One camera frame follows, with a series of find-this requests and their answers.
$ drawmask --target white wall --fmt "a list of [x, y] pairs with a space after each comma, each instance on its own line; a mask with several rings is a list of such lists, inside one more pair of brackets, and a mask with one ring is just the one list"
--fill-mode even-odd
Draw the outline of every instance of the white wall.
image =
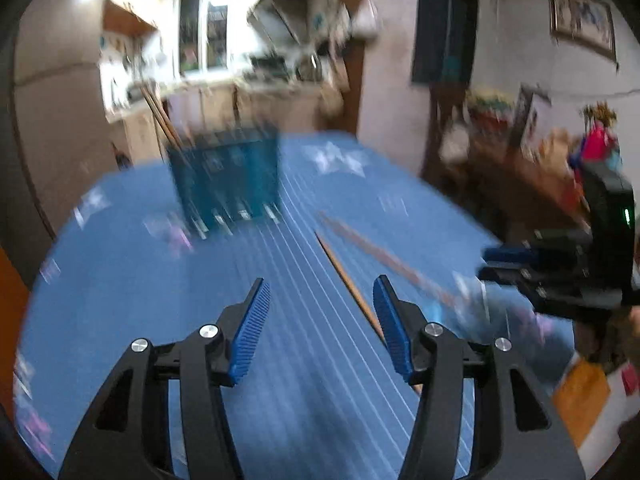
[[358, 140], [417, 174], [429, 124], [429, 90], [412, 86], [418, 0], [373, 0], [383, 22], [367, 47]]
[[[428, 90], [410, 84], [417, 0], [374, 0], [383, 19], [367, 48], [360, 104], [360, 141], [418, 173], [429, 120]], [[611, 94], [640, 88], [640, 45], [612, 6], [620, 72], [610, 60], [550, 34], [549, 0], [479, 0], [472, 86], [518, 95], [520, 84], [552, 91]], [[554, 98], [556, 126], [584, 132], [578, 110], [595, 100]], [[610, 99], [618, 110], [624, 171], [640, 189], [640, 97]]]
[[[539, 83], [552, 91], [553, 124], [584, 132], [578, 110], [595, 99], [567, 98], [553, 92], [612, 94], [640, 88], [640, 45], [612, 5], [620, 72], [609, 59], [581, 46], [556, 42], [549, 34], [549, 0], [500, 0], [499, 33], [502, 86], [517, 95], [521, 82]], [[624, 172], [640, 189], [640, 96], [609, 99], [618, 111], [614, 132], [620, 138]]]

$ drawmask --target orange object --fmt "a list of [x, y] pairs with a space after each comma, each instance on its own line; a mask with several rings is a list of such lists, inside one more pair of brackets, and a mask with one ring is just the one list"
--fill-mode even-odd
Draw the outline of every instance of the orange object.
[[[364, 314], [364, 317], [367, 318], [367, 321], [369, 321], [369, 324], [373, 328], [374, 332], [380, 338], [380, 341], [382, 341], [382, 344], [386, 345], [385, 335], [382, 332], [382, 327], [380, 326], [378, 317], [376, 316], [372, 308], [367, 303], [367, 300], [364, 299], [362, 293], [358, 290], [358, 287], [355, 285], [355, 283], [353, 283], [353, 280], [349, 277], [347, 272], [344, 270], [344, 267], [338, 260], [338, 257], [329, 248], [329, 244], [318, 234], [318, 232], [316, 232], [316, 238], [318, 238], [318, 242], [320, 243], [320, 246], [322, 247], [324, 254], [326, 254], [326, 256], [329, 258], [329, 261], [331, 261], [335, 271], [338, 273], [338, 275], [344, 282], [344, 285], [347, 287], [347, 290], [351, 293], [356, 304], [360, 307], [360, 310]], [[412, 388], [414, 389], [414, 392], [417, 393], [418, 395], [422, 393], [421, 384], [416, 384], [415, 386], [412, 386]]]
[[14, 363], [29, 291], [0, 249], [0, 403], [14, 420]]
[[610, 388], [602, 368], [580, 360], [567, 374], [552, 399], [578, 449], [609, 398]]

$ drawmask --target kitchen counter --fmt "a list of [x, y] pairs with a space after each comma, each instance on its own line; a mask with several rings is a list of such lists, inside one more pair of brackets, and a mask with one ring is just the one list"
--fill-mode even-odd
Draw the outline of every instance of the kitchen counter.
[[315, 93], [320, 92], [321, 83], [290, 81], [290, 82], [273, 82], [265, 83], [261, 81], [251, 82], [244, 78], [237, 78], [234, 81], [239, 90], [250, 93], [271, 93], [271, 92], [289, 92], [289, 93]]
[[[161, 86], [159, 91], [156, 93], [160, 100], [167, 99], [171, 97], [171, 95], [176, 94], [181, 91], [188, 91], [191, 89], [203, 89], [203, 88], [216, 88], [220, 86], [227, 86], [235, 83], [236, 80], [231, 78], [230, 76], [225, 77], [220, 80], [202, 80], [202, 81], [181, 81], [176, 84], [171, 84], [167, 86]], [[132, 115], [138, 114], [145, 110], [149, 110], [148, 105], [144, 99], [140, 99], [139, 101], [135, 101], [133, 104], [130, 104], [121, 108], [114, 108], [111, 110], [105, 111], [105, 117], [109, 124], [116, 123], [118, 121], [124, 120]]]

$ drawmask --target kitchen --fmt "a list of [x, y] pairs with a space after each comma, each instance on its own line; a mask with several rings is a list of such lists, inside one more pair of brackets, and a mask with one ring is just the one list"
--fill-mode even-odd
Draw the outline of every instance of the kitchen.
[[[107, 0], [100, 74], [117, 150], [133, 164], [163, 151], [140, 85], [156, 90], [180, 133], [265, 113], [284, 133], [321, 129], [315, 47], [337, 1], [281, 0], [281, 8], [303, 9], [284, 18], [272, 1]], [[301, 73], [305, 62], [311, 67]]]
[[[120, 166], [161, 160], [151, 88], [180, 133], [267, 119], [284, 134], [340, 112], [328, 81], [338, 0], [33, 0], [14, 53], [15, 134], [53, 238]], [[324, 50], [324, 57], [316, 51]]]

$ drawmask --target picture frame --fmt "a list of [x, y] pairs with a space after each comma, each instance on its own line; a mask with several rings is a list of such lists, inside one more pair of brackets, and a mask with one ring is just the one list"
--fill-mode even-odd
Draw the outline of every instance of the picture frame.
[[551, 35], [586, 47], [614, 63], [616, 35], [611, 6], [602, 0], [549, 0]]

